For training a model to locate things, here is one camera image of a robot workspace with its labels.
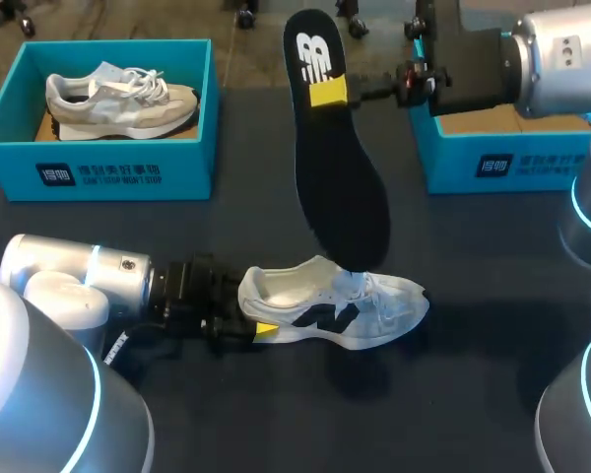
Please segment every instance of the new balance logo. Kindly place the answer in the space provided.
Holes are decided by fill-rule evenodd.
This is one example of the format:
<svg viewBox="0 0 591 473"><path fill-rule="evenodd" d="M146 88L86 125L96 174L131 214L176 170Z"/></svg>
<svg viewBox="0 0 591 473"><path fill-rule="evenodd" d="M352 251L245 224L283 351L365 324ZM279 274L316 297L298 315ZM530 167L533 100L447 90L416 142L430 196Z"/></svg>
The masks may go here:
<svg viewBox="0 0 591 473"><path fill-rule="evenodd" d="M294 327L308 327L317 323L317 328L326 330L327 332L344 333L353 320L359 315L359 309L354 304L348 304L335 317L335 306L332 304L314 305L300 317L298 317L292 325Z"/></svg>
<svg viewBox="0 0 591 473"><path fill-rule="evenodd" d="M320 36L310 37L304 33L298 34L295 41L299 60L306 64L302 67L304 82L316 84L328 81L327 74L332 66L326 41Z"/></svg>

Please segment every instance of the grey sneaker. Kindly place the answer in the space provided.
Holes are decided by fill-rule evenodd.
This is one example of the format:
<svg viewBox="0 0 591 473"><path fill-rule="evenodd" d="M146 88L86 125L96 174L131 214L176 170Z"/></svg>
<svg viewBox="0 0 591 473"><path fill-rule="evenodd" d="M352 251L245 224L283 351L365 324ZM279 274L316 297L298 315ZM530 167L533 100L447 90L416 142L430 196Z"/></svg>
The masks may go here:
<svg viewBox="0 0 591 473"><path fill-rule="evenodd" d="M120 69L106 62L89 76L46 80L48 110L62 141L126 136L158 138L183 127L197 110L197 95L167 84L155 70Z"/></svg>

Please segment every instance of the sneaker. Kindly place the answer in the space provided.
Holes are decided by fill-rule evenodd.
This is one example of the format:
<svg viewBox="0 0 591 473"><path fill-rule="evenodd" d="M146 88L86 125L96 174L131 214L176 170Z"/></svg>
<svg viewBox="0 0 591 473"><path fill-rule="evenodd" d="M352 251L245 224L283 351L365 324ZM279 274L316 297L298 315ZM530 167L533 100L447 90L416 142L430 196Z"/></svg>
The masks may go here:
<svg viewBox="0 0 591 473"><path fill-rule="evenodd" d="M59 123L58 138L146 140L183 128L197 110L197 95L190 87L167 84L161 74L103 62L79 79L50 75L46 103Z"/></svg>
<svg viewBox="0 0 591 473"><path fill-rule="evenodd" d="M350 273L315 256L295 268L249 268L238 303L247 317L279 327L262 342L317 337L363 350L416 327L429 308L424 291L407 279Z"/></svg>

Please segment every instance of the box logo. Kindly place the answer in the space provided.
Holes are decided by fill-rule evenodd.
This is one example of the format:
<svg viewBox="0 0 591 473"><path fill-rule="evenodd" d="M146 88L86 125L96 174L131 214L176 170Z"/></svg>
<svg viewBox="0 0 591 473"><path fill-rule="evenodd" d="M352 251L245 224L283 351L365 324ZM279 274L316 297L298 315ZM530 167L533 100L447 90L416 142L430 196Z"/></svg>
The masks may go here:
<svg viewBox="0 0 591 473"><path fill-rule="evenodd" d="M65 163L48 163L35 165L39 177L48 187L67 187L76 185L70 167Z"/></svg>
<svg viewBox="0 0 591 473"><path fill-rule="evenodd" d="M513 155L483 155L476 177L504 177L510 170Z"/></svg>

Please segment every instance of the teal shoe box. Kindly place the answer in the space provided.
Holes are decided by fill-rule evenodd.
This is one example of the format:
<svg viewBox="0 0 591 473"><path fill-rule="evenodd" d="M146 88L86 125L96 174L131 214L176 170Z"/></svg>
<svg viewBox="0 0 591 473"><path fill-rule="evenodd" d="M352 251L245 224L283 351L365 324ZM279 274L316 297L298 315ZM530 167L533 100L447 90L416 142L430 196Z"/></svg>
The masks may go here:
<svg viewBox="0 0 591 473"><path fill-rule="evenodd" d="M419 41L414 41L414 55L423 57ZM566 190L591 141L584 120L580 131L529 132L512 125L509 132L452 134L445 132L443 120L453 115L432 117L427 104L409 113L432 194ZM522 123L514 115L512 123ZM538 120L523 121L534 125Z"/></svg>
<svg viewBox="0 0 591 473"><path fill-rule="evenodd" d="M164 71L168 83L196 89L196 138L36 142L46 78L83 77L102 61ZM219 99L207 39L27 42L0 91L0 185L10 201L208 199Z"/></svg>

